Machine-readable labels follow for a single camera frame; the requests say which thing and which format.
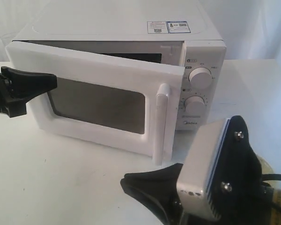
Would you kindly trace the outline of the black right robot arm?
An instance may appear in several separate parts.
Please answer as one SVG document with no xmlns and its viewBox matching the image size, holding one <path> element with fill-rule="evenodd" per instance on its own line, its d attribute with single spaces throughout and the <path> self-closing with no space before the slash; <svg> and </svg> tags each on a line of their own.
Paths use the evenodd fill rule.
<svg viewBox="0 0 281 225">
<path fill-rule="evenodd" d="M 123 191 L 164 225 L 281 225 L 281 189 L 264 174 L 244 119 L 201 126 L 184 163 L 127 173 Z"/>
</svg>

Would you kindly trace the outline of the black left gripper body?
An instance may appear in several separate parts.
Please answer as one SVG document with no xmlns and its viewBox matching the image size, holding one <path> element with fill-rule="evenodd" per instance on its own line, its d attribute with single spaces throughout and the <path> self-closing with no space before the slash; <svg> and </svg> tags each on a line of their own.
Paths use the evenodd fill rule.
<svg viewBox="0 0 281 225">
<path fill-rule="evenodd" d="M 10 118 L 26 115 L 26 104 L 23 99 L 12 97 L 11 87 L 11 80 L 0 73 L 0 114 Z"/>
</svg>

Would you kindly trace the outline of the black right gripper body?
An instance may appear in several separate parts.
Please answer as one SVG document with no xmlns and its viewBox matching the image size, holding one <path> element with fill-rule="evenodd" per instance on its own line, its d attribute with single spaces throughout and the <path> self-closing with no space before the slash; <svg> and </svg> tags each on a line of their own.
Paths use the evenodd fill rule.
<svg viewBox="0 0 281 225">
<path fill-rule="evenodd" d="M 179 225 L 184 210 L 178 195 L 170 195 L 159 200 L 155 216 L 163 225 Z"/>
</svg>

